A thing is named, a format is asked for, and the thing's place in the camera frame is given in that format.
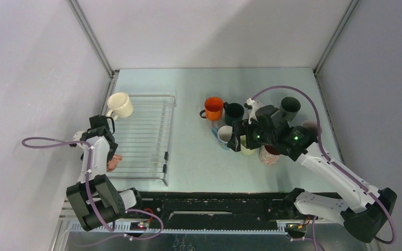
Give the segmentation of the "dark teal mug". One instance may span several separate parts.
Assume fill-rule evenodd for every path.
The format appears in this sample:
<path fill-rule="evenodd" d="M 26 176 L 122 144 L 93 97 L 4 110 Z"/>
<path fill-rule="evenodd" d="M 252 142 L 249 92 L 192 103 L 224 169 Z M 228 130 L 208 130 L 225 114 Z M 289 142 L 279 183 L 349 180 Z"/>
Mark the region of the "dark teal mug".
<path fill-rule="evenodd" d="M 239 103 L 224 103 L 225 123 L 232 126 L 233 122 L 242 120 L 244 116 L 244 107 Z"/>

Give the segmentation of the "light blue mug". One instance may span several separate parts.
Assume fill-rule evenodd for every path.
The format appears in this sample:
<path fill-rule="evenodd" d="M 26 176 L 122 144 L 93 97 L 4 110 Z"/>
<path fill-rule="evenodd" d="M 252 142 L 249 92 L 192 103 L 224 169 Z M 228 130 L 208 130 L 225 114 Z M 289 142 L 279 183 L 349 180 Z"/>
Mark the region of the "light blue mug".
<path fill-rule="evenodd" d="M 223 150 L 229 150 L 229 147 L 227 147 L 227 143 L 232 137 L 232 126 L 225 125 L 220 128 L 213 127 L 211 129 L 211 132 L 218 141 L 219 146 Z"/>

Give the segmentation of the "light green mug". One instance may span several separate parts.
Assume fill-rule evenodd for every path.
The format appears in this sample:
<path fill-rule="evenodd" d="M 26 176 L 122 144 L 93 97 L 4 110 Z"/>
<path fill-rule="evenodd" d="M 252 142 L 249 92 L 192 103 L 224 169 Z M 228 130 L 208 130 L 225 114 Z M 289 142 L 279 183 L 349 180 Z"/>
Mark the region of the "light green mug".
<path fill-rule="evenodd" d="M 245 136 L 245 135 L 242 135 L 242 136 L 240 137 L 240 146 L 241 146 L 240 153 L 241 153 L 243 156 L 252 156 L 252 155 L 254 155 L 254 154 L 257 152 L 257 150 L 258 150 L 258 149 L 249 149 L 249 148 L 247 147 L 247 140 L 246 140 L 246 136 Z"/>

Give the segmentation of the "orange mug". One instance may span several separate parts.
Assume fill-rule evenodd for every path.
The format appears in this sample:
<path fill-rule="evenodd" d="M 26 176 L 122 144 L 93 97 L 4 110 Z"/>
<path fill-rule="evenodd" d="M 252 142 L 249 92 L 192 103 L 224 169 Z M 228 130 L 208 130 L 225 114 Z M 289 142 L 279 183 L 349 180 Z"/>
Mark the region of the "orange mug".
<path fill-rule="evenodd" d="M 204 110 L 199 115 L 203 119 L 210 121 L 217 121 L 222 118 L 222 112 L 224 109 L 224 102 L 219 97 L 209 97 L 205 100 Z"/>

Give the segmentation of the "pink patterned mug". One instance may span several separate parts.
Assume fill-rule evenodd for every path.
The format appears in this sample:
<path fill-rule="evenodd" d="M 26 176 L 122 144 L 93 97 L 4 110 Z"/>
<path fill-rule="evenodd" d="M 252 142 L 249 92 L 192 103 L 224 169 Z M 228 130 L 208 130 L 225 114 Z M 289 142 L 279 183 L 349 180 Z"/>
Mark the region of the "pink patterned mug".
<path fill-rule="evenodd" d="M 259 159 L 265 165 L 275 165 L 281 158 L 281 153 L 273 146 L 263 145 L 259 150 Z"/>

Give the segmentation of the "salmon pink pitcher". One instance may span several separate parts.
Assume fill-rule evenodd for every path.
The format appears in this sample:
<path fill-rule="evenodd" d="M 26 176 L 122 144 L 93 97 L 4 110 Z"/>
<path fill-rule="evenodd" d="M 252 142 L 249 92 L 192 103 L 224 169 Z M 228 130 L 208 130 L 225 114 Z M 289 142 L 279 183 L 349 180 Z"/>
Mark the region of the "salmon pink pitcher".
<path fill-rule="evenodd" d="M 122 160 L 123 157 L 121 155 L 115 154 L 112 159 L 107 163 L 107 172 L 113 172 L 117 168 L 119 162 L 121 162 Z"/>

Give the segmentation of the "dark grey mug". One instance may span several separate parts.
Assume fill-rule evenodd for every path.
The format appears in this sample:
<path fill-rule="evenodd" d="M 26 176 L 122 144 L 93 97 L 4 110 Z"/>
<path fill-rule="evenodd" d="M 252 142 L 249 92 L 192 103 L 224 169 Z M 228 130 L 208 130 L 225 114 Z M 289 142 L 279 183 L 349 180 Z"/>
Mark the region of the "dark grey mug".
<path fill-rule="evenodd" d="M 294 97 L 285 97 L 281 100 L 280 111 L 286 121 L 293 121 L 300 109 L 301 103 Z"/>

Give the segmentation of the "lilac mug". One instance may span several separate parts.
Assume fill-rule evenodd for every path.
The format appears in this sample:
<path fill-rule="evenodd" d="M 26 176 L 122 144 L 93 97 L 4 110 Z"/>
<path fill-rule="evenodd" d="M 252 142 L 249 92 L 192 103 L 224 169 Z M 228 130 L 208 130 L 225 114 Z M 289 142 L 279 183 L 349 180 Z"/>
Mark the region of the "lilac mug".
<path fill-rule="evenodd" d="M 304 127 L 305 129 L 309 130 L 310 132 L 312 132 L 315 135 L 318 135 L 318 124 L 317 121 L 315 120 L 305 120 L 302 124 L 302 127 Z"/>

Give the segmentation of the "pink mug white inside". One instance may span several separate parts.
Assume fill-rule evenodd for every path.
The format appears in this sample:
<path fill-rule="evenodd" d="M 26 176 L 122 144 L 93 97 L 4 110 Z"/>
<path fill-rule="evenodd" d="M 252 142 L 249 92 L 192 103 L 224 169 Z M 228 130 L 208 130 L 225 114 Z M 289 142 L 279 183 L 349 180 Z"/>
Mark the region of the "pink mug white inside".
<path fill-rule="evenodd" d="M 249 112 L 249 118 L 248 118 L 249 124 L 252 124 L 253 121 L 257 121 L 257 120 L 258 120 L 258 119 L 256 118 L 256 112 L 257 112 L 260 108 L 262 108 L 263 106 L 264 106 L 264 105 L 263 105 L 263 104 L 260 104 L 260 103 L 258 103 L 258 104 L 254 103 L 254 104 L 252 105 L 252 108 L 250 109 L 250 112 Z"/>

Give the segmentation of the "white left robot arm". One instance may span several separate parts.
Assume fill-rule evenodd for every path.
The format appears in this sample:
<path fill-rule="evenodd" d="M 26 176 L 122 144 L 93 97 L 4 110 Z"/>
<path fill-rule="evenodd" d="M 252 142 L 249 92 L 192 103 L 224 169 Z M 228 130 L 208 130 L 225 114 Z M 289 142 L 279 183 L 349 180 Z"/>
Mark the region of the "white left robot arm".
<path fill-rule="evenodd" d="M 66 190 L 66 197 L 85 231 L 123 218 L 126 213 L 138 218 L 144 203 L 136 188 L 119 192 L 107 176 L 108 165 L 115 159 L 114 120 L 107 116 L 90 117 L 90 128 L 77 132 L 74 144 L 83 149 L 82 169 L 75 185 Z"/>

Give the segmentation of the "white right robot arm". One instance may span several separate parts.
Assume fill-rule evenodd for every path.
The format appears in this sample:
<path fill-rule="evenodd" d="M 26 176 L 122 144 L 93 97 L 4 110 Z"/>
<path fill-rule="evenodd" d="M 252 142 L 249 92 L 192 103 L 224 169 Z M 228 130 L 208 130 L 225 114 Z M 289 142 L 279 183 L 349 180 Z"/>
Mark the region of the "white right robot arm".
<path fill-rule="evenodd" d="M 391 220 L 397 194 L 390 188 L 370 185 L 341 162 L 332 158 L 315 133 L 302 126 L 291 127 L 272 105 L 252 109 L 247 120 L 232 123 L 227 146 L 241 150 L 242 136 L 247 147 L 271 146 L 324 178 L 340 199 L 313 195 L 295 188 L 286 197 L 284 213 L 291 219 L 302 214 L 322 217 L 344 226 L 357 240 L 369 243 L 376 239 L 383 225 Z"/>

